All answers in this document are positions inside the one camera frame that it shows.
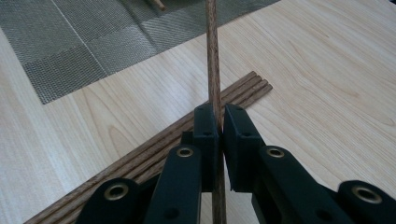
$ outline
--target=light wooden table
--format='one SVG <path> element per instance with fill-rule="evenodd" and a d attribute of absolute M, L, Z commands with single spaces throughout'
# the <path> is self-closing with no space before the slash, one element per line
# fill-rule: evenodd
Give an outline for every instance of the light wooden table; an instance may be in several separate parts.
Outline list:
<path fill-rule="evenodd" d="M 320 183 L 396 197 L 396 7 L 283 0 L 219 29 L 221 87 L 254 70 L 274 89 L 248 113 Z M 207 99 L 205 36 L 48 105 L 0 33 L 0 223 L 22 223 Z M 228 193 L 229 223 L 255 223 Z M 210 223 L 208 195 L 202 222 Z"/>

